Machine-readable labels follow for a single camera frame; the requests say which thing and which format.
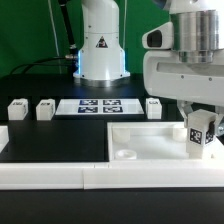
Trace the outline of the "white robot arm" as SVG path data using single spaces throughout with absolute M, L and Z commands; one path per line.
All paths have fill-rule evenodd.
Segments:
M 142 72 L 148 94 L 175 99 L 186 122 L 193 103 L 214 105 L 209 125 L 224 134 L 224 0 L 131 0 L 122 38 L 113 0 L 81 4 L 75 79 L 108 86 Z

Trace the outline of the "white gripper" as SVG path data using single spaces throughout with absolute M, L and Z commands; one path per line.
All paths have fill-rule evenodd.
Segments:
M 143 79 L 151 96 L 175 99 L 188 126 L 192 102 L 224 106 L 224 50 L 217 51 L 212 63 L 188 64 L 172 51 L 148 51 L 143 59 Z M 217 114 L 215 135 L 224 135 L 224 114 Z

